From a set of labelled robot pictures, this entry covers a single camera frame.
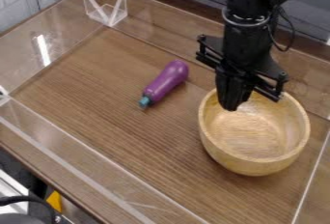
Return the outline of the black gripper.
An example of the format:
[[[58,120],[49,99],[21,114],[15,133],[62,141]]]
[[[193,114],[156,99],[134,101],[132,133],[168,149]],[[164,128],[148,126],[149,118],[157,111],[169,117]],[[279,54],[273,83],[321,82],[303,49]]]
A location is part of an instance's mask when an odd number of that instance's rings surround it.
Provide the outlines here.
[[[225,110],[233,111],[252,91],[279,101],[288,76],[271,56],[277,12],[259,17],[239,17],[222,12],[221,16],[224,35],[197,36],[196,59],[214,70],[218,103]]]

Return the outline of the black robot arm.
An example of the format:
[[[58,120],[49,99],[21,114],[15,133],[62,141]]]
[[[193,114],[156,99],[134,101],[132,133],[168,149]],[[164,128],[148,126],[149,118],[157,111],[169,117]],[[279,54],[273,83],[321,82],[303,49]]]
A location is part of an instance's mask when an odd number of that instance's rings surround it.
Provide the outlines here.
[[[272,101],[280,99],[288,75],[271,50],[277,47],[277,21],[287,18],[285,1],[227,0],[222,36],[197,36],[196,59],[214,69],[217,101],[228,111],[235,111],[253,92]]]

